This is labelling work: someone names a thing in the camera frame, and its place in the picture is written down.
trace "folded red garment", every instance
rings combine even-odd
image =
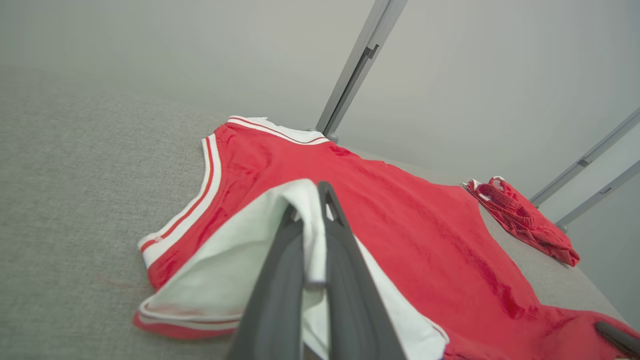
[[[503,178],[495,176],[488,184],[470,179],[467,190],[514,237],[567,265],[580,261],[569,237]]]

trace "gray fabric surface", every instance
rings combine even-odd
[[[153,291],[136,242],[198,193],[200,139],[226,116],[0,67],[0,119],[3,358],[221,359],[228,337],[171,340],[131,318]],[[578,269],[482,212],[544,303],[620,318]]]

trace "red fabric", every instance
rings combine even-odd
[[[492,178],[488,184],[478,185],[476,190],[473,181],[469,181],[467,190],[509,234],[567,265],[575,266],[580,261],[569,237],[505,180]]]
[[[431,184],[331,142],[301,145],[233,123],[215,133],[219,190],[196,224],[150,266],[155,287],[264,191],[309,178],[333,185],[351,228],[380,267],[418,311],[444,328],[451,339],[446,359],[614,359],[618,352],[593,328],[600,320],[640,336],[608,316],[540,304],[459,186]]]

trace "armhole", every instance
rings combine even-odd
[[[198,195],[162,229],[145,236],[138,242],[138,248],[142,252],[147,268],[178,242],[213,203],[221,179],[220,155],[215,134],[202,139],[202,150],[205,170]]]

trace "folded cloth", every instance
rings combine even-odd
[[[514,237],[567,265],[580,261],[569,237],[500,176],[487,184],[469,179],[462,185]]]

